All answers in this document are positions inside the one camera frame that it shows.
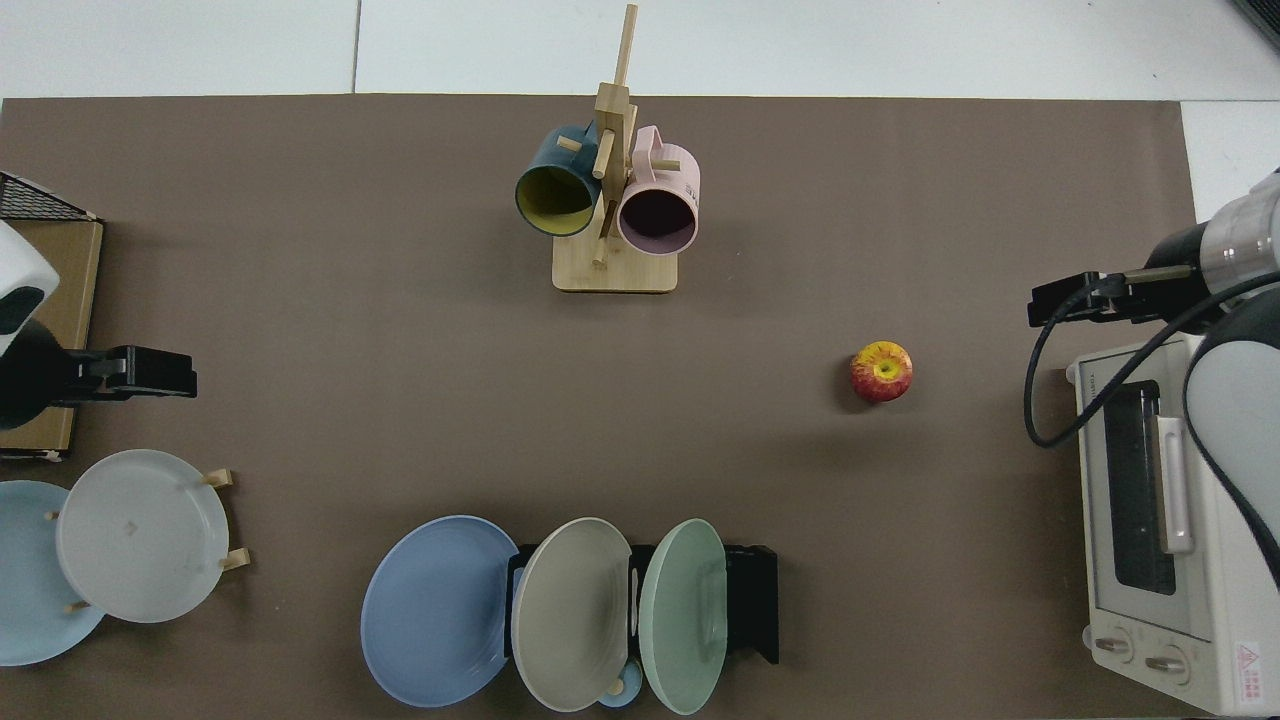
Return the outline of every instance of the wooden mug rack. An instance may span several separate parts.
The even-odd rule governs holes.
[[[676,255],[640,252],[622,240],[617,229],[616,215],[631,173],[631,137],[636,124],[636,106],[631,104],[626,85],[636,12],[636,5],[627,5],[613,82],[602,82],[595,95],[599,151],[591,174],[602,181],[595,213],[582,232],[557,237],[552,245],[552,283],[564,292],[660,293],[676,290]],[[676,161],[658,168],[680,169]]]

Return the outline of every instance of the apple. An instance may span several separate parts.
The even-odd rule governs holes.
[[[887,402],[911,387],[911,356],[896,342],[873,342],[849,364],[854,392],[867,402]]]

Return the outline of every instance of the oven knob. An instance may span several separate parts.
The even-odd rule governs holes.
[[[1178,646],[1172,644],[1166,644],[1160,652],[1161,655],[1158,657],[1147,659],[1147,667],[1169,675],[1179,685],[1189,683],[1192,675],[1189,664],[1187,662],[1187,655],[1184,655]]]
[[[1120,628],[1111,628],[1110,634],[1105,638],[1094,638],[1093,647],[1117,656],[1120,662],[1133,660],[1133,641],[1130,641],[1129,633]]]

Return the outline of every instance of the pink mug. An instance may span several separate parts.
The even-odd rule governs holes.
[[[618,204],[618,234],[648,255],[672,255],[689,247],[698,237],[703,177],[698,160],[684,147],[664,143],[655,126],[646,126],[636,132],[631,167],[631,181]]]

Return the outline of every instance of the wire basket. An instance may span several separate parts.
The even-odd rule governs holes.
[[[31,181],[0,172],[0,220],[88,220],[82,210]]]

